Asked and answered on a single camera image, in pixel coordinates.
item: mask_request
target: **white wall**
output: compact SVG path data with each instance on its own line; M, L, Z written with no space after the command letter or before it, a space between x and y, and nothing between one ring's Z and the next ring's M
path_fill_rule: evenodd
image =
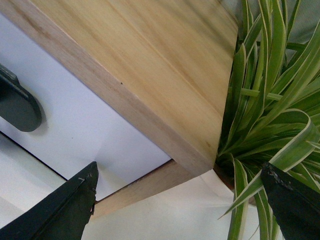
M65 182L0 134L0 228Z
M232 201L233 193L211 170L153 197L90 220L82 240L226 240L231 215L218 218ZM257 210L251 206L244 240L252 236L258 224ZM259 238L258 231L252 240Z

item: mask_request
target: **wooden edge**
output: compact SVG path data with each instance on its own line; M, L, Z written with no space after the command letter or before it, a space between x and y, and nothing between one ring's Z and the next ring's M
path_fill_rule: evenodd
M193 177L174 160L170 160L133 183L98 201L91 218L95 219L110 214L189 181Z
M228 1L225 0L218 0L218 2L221 4L221 6L224 8L224 10L229 14L230 18L239 25L239 19L236 17L235 12L230 8Z
M30 0L2 0L0 12L194 177L213 168L214 159L167 125Z

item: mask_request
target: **dark green object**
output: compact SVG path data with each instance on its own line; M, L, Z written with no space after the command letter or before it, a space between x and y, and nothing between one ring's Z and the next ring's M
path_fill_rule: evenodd
M94 161L29 211L0 229L1 240L81 240L94 211Z
M36 99L19 84L17 76L1 64L0 117L22 132L32 132L42 122Z
M269 162L261 179L285 240L319 240L320 194Z

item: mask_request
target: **light wood surface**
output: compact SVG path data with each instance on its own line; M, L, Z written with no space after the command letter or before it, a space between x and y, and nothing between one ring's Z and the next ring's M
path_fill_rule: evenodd
M174 160L170 160L146 176L99 201L94 207L92 219L110 214L165 190L182 184L193 176Z
M237 35L218 0L1 0L0 11L193 176L213 167Z

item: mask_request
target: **wood grain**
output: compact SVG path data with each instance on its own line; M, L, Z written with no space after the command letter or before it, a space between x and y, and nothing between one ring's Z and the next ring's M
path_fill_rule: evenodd
M170 160L137 181L99 201L91 219L110 214L116 210L159 194L182 184L193 176L174 160Z
M237 36L218 0L1 0L0 11L192 175L213 167Z

